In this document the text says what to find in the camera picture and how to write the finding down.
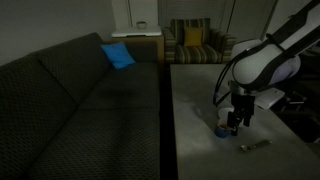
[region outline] white wall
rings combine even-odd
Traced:
[[[0,65],[91,32],[116,29],[111,0],[0,0]]]
[[[289,20],[289,16],[296,14],[310,1],[311,0],[278,0],[267,33],[274,33]]]
[[[117,29],[130,26],[127,0],[112,0]],[[137,21],[146,21],[148,26],[158,25],[157,0],[130,0],[132,25]]]

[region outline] blue pillow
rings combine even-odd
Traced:
[[[109,61],[116,69],[124,68],[130,64],[134,64],[135,61],[129,54],[124,42],[118,42],[114,44],[100,45],[104,53],[107,55]]]

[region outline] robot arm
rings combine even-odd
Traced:
[[[214,95],[232,66],[234,81],[229,82],[231,103],[234,111],[228,114],[227,125],[237,135],[243,121],[249,126],[254,113],[255,97],[252,92],[269,88],[271,85],[292,77],[300,68],[297,56],[320,40],[320,1],[312,0],[267,40],[251,40],[233,48],[232,60],[220,74]]]

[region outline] table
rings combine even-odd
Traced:
[[[250,127],[238,136],[213,133],[218,109],[231,107],[230,97],[212,104],[215,83],[224,65],[171,65],[172,101],[178,177],[201,179],[320,179],[320,159],[274,113],[255,107]],[[228,91],[227,81],[220,89]],[[240,145],[263,139],[272,144],[250,152]]]
[[[144,42],[154,41],[157,43],[159,71],[162,74],[164,68],[164,37],[160,27],[149,27],[146,29],[123,28],[111,34],[113,42]]]

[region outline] yellow patterned armchair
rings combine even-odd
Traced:
[[[201,29],[200,44],[186,44],[190,27]],[[236,43],[234,36],[210,29],[209,18],[172,19],[170,27],[164,28],[163,33],[165,65],[226,63],[230,60],[231,50]]]

